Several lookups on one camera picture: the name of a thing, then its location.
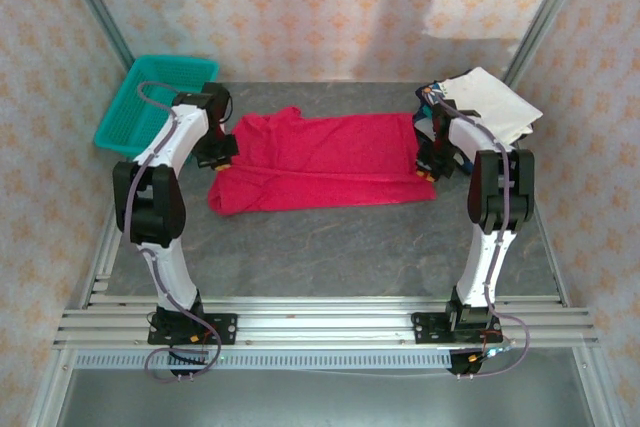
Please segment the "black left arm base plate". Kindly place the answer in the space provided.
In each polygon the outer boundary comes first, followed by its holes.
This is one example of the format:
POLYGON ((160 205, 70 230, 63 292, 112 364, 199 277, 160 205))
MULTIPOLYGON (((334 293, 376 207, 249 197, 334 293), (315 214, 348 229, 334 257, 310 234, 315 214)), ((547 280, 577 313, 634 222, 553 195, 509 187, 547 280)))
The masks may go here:
MULTIPOLYGON (((147 318, 147 343, 158 346, 214 345, 215 336, 201 322, 179 312, 155 312, 147 318)), ((204 321, 220 337, 222 345, 234 345, 237 330, 236 314, 205 313, 204 321)))

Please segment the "aluminium rail beam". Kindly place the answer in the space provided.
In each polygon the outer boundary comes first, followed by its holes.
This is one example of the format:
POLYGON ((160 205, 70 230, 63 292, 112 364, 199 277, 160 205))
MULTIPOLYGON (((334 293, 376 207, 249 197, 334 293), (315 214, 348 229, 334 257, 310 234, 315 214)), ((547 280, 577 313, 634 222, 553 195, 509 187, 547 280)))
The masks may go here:
MULTIPOLYGON (((415 348, 411 316, 440 313, 442 300, 424 297, 209 297, 205 311, 235 313, 238 349, 415 348)), ((55 346, 139 348, 147 344, 152 300, 145 296, 95 294, 85 309, 63 312, 55 346)), ((534 347, 576 347, 597 343, 589 310, 567 307, 558 297, 511 296, 498 304, 506 336, 524 341, 524 321, 534 347)))

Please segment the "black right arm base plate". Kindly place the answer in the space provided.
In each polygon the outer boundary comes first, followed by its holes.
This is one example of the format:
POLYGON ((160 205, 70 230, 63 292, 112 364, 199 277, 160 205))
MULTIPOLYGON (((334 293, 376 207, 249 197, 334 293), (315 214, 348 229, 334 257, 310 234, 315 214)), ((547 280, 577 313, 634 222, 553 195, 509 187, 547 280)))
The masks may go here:
POLYGON ((456 319, 455 313, 415 312, 411 315, 417 344, 499 344, 504 340, 498 319, 482 314, 479 319, 456 319))

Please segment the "aluminium frame post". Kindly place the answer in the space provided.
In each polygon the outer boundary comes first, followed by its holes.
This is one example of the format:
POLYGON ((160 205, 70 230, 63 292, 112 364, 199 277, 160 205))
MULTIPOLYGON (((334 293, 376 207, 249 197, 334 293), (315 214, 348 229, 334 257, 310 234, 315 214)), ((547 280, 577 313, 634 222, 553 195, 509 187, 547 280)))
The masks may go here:
POLYGON ((130 69, 135 61, 121 30, 105 0, 84 0, 106 35, 111 47, 126 69, 130 69))
POLYGON ((516 89, 565 1, 543 0, 538 7, 503 76, 503 82, 512 90, 516 89))

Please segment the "white folded t-shirt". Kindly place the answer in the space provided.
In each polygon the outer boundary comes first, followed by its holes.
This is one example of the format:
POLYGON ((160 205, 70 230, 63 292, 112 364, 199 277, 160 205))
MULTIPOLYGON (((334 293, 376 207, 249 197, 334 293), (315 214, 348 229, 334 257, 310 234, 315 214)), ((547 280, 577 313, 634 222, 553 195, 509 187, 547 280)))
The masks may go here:
POLYGON ((458 110, 475 111, 503 143, 512 144, 533 132, 543 113, 482 67, 431 85, 458 110))

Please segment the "teal printed folded t-shirt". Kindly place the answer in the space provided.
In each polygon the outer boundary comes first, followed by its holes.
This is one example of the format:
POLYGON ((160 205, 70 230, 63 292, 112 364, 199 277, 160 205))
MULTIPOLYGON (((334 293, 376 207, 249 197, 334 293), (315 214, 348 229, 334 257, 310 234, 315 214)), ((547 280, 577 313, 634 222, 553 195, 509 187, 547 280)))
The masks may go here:
POLYGON ((425 136, 433 136, 432 109, 429 104, 422 104, 413 115, 414 129, 425 136))

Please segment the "grey metal shelf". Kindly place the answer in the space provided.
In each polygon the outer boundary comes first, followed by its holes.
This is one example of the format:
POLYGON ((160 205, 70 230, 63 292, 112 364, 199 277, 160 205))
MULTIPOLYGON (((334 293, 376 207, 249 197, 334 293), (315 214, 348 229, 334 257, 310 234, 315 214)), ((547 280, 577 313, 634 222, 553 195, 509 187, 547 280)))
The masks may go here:
POLYGON ((160 385, 140 372, 74 374, 58 427, 593 427, 571 374, 524 367, 440 375, 217 371, 160 385))

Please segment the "red t-shirt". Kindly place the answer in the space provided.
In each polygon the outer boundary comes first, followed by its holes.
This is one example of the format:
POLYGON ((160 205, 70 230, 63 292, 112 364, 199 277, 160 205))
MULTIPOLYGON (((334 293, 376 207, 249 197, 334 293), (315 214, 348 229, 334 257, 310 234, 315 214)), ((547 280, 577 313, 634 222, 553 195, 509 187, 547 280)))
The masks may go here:
POLYGON ((415 169, 409 113, 306 118, 289 106, 243 116, 239 153, 208 193, 220 216, 433 201, 415 169))

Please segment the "teal plastic basket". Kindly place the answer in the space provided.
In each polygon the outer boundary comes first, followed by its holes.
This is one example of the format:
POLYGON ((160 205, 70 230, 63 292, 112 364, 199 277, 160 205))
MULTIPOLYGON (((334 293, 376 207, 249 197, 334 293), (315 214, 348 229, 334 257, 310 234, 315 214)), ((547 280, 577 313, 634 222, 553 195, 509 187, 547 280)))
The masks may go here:
POLYGON ((95 144, 124 157, 139 155, 155 138, 168 119, 168 113, 143 98, 163 105, 172 103, 178 91, 199 92, 216 80, 219 64, 213 60, 176 55, 139 57, 94 136, 95 144))

